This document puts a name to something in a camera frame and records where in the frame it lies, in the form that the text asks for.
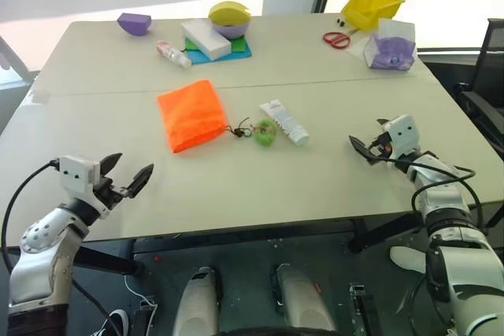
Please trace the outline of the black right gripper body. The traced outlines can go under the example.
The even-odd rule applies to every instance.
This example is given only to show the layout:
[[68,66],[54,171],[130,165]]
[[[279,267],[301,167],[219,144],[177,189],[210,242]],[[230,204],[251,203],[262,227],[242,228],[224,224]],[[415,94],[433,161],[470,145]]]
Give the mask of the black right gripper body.
[[392,154],[391,136],[384,132],[377,136],[368,147],[368,151],[374,157],[389,158]]

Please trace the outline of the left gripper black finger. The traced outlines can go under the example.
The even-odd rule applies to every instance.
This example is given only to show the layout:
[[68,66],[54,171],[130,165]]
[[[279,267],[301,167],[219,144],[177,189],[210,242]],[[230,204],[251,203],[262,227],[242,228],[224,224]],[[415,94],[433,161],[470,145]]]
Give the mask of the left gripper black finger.
[[100,176],[106,176],[116,166],[121,157],[122,153],[113,153],[101,159],[99,162]]
[[147,185],[154,170],[154,164],[148,164],[141,168],[134,176],[132,182],[125,188],[128,198],[135,198],[139,192]]

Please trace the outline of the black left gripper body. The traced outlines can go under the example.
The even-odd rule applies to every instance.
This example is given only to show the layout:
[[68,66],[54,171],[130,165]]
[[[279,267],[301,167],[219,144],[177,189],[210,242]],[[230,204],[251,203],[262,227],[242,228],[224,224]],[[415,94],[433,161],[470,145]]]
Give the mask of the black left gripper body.
[[130,191],[125,187],[115,186],[111,178],[103,176],[94,185],[93,193],[108,210],[112,210],[124,198],[129,197]]

